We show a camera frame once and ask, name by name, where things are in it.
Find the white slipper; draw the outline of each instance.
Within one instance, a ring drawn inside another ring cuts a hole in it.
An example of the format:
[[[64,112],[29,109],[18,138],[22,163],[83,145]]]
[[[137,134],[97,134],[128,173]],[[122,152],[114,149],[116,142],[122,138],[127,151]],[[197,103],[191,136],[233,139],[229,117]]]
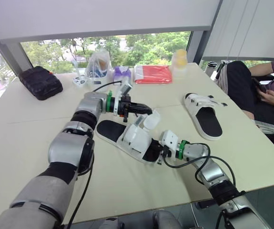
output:
[[[198,133],[207,140],[218,140],[223,130],[215,116],[215,106],[227,106],[213,99],[213,96],[202,96],[189,93],[183,98],[184,105],[192,118]]]
[[[160,116],[155,110],[151,115],[139,115],[133,124],[127,126],[104,120],[97,125],[96,133],[101,139],[123,150],[138,161],[145,164],[157,163],[161,165],[162,146],[149,134],[149,130],[154,129],[159,120]]]

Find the white table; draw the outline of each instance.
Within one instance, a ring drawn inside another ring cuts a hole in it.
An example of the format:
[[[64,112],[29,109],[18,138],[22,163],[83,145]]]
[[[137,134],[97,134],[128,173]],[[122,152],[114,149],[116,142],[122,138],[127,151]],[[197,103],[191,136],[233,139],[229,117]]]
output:
[[[175,79],[171,84],[135,84],[131,90],[133,102],[156,107],[161,115],[161,122],[152,131],[153,137],[158,139],[161,131],[171,129],[180,139],[207,143],[212,155],[222,157],[231,165],[239,190],[250,191],[274,185],[274,145],[196,64],[190,64],[189,72],[185,79]],[[70,75],[59,75],[59,79],[64,91],[46,101],[36,100],[17,80],[0,98],[0,213],[31,178],[46,169],[50,142],[69,121],[86,92],[71,83]],[[152,91],[157,97],[149,96]],[[228,104],[216,109],[223,129],[220,140],[206,141],[196,132],[181,105],[183,96],[190,92],[213,95]],[[103,119],[122,122],[112,114],[102,114],[100,121]],[[211,197],[206,188],[195,181],[193,166],[176,170],[165,165],[145,165],[96,135],[94,140],[93,174],[75,222]],[[229,173],[222,163],[217,163]],[[87,178],[85,175],[76,182],[65,223]]]

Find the black case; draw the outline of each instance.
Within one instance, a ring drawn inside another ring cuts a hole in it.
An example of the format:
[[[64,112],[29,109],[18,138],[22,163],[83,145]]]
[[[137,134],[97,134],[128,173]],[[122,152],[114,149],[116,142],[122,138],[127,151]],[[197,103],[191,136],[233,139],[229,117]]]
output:
[[[22,72],[18,78],[38,100],[48,99],[62,91],[59,79],[40,66]]]

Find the cable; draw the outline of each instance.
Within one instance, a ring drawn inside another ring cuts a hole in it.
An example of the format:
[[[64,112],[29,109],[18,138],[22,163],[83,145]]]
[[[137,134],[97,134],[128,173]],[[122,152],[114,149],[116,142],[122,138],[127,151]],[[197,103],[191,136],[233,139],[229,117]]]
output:
[[[85,197],[85,194],[86,194],[86,191],[87,191],[87,189],[88,189],[89,182],[90,182],[90,179],[91,179],[91,175],[92,175],[93,163],[94,163],[94,154],[93,154],[93,160],[92,160],[91,169],[90,169],[90,173],[89,173],[89,177],[88,177],[88,180],[87,180],[86,187],[85,187],[85,189],[84,189],[84,191],[83,191],[83,194],[81,195],[81,198],[80,198],[78,204],[76,205],[76,207],[75,207],[75,209],[74,209],[74,212],[73,212],[73,214],[72,214],[72,216],[71,216],[71,218],[70,218],[70,220],[69,220],[69,223],[68,223],[66,229],[70,229],[70,227],[71,227],[71,225],[72,225],[72,222],[73,222],[73,219],[74,219],[76,213],[78,212],[79,207],[80,207],[80,205],[81,205],[81,203],[82,203],[82,201],[83,201],[83,199],[84,199],[84,197]]]
[[[104,84],[104,85],[102,85],[102,86],[100,86],[100,87],[94,89],[93,92],[96,92],[97,90],[99,90],[99,89],[101,89],[101,88],[103,88],[103,87],[106,87],[106,86],[108,86],[108,85],[110,85],[110,84],[113,84],[113,83],[121,83],[121,82],[122,82],[121,80],[118,80],[118,81],[113,81],[113,82],[110,82],[110,83],[106,83],[106,84]]]
[[[219,213],[219,215],[218,215],[217,222],[216,222],[216,225],[215,225],[215,229],[219,229],[219,225],[221,223],[222,216],[223,216],[223,212],[221,211],[221,213]]]
[[[200,179],[198,179],[197,175],[200,172],[200,170],[207,164],[208,160],[210,159],[211,150],[207,144],[205,144],[205,143],[199,143],[199,144],[206,146],[208,148],[208,155],[206,156],[204,163],[195,172],[195,179],[198,181],[198,183],[201,183],[203,185],[203,182]]]
[[[184,164],[178,165],[178,166],[170,165],[170,164],[165,160],[165,157],[163,157],[163,161],[165,162],[165,164],[166,164],[168,167],[171,167],[171,168],[181,168],[181,167],[187,166],[187,165],[189,165],[189,164],[194,163],[195,161],[198,161],[198,160],[204,159],[204,158],[207,158],[207,156],[198,157],[198,158],[196,158],[196,159],[193,159],[192,161],[189,161],[189,162],[187,162],[187,163],[184,163]],[[217,157],[217,156],[210,156],[210,158],[214,158],[214,159],[220,160],[220,161],[222,161],[222,162],[228,167],[228,169],[230,170],[231,176],[232,176],[233,185],[236,186],[235,175],[234,175],[234,172],[233,172],[232,168],[230,167],[230,165],[229,165],[226,161],[224,161],[223,159],[221,159],[220,157]]]

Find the clear plastic bag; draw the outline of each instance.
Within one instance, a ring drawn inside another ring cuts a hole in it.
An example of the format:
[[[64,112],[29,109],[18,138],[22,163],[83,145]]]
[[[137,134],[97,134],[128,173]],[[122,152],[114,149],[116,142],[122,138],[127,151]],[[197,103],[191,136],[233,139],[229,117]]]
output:
[[[172,74],[166,65],[136,65],[136,83],[171,83]]]
[[[89,59],[85,75],[87,77],[87,85],[90,85],[92,89],[111,82],[113,69],[109,52],[104,49],[94,52]]]

